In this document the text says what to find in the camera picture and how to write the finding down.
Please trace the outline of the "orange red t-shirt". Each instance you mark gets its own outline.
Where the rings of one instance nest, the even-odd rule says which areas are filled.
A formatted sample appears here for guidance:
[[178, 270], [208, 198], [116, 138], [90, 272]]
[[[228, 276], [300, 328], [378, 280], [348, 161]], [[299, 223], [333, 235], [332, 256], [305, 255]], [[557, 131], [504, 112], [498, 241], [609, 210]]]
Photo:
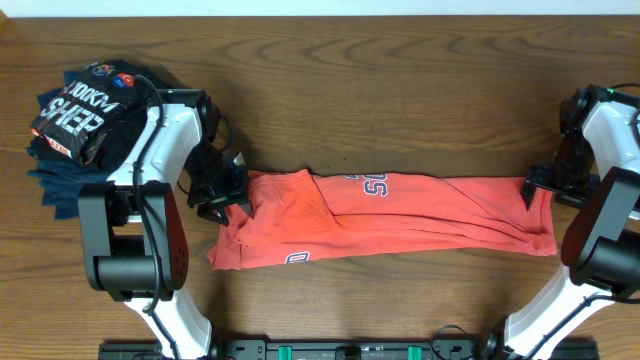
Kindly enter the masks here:
[[253, 213], [228, 207], [229, 223], [207, 257], [215, 270], [241, 270], [458, 248], [553, 255], [552, 195], [542, 190], [527, 204], [523, 183], [521, 177], [253, 172]]

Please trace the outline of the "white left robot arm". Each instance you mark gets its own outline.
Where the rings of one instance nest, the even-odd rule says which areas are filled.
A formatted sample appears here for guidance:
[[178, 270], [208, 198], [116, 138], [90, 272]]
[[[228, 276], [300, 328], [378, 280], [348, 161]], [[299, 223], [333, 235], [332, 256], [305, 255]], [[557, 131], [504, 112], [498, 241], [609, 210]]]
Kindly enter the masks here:
[[226, 226], [229, 206], [250, 211], [242, 155], [223, 155], [213, 145], [221, 118], [203, 90], [158, 90], [123, 164], [106, 180], [82, 187], [78, 208], [88, 282], [135, 311], [156, 337], [105, 343], [99, 358], [224, 358], [211, 322], [185, 286], [188, 244], [174, 195], [186, 172], [187, 204], [199, 217]]

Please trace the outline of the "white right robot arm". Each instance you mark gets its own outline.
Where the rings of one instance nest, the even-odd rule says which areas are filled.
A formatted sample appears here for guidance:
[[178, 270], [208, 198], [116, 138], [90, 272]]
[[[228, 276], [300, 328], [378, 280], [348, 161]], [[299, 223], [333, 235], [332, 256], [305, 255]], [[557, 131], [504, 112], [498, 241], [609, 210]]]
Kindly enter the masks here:
[[569, 335], [596, 312], [638, 304], [639, 98], [625, 84], [579, 88], [560, 105], [561, 143], [554, 160], [532, 168], [520, 193], [537, 191], [577, 209], [561, 244], [561, 266], [501, 332], [486, 359], [596, 359], [593, 341]]

